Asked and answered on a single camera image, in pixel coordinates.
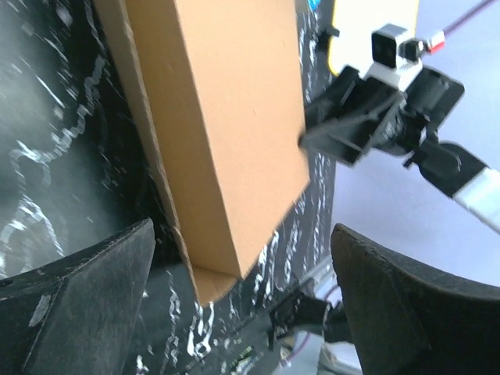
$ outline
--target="cardboard box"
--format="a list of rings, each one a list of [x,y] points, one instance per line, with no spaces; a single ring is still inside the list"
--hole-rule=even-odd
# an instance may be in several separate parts
[[[247,276],[309,182],[288,0],[95,0],[201,305]]]

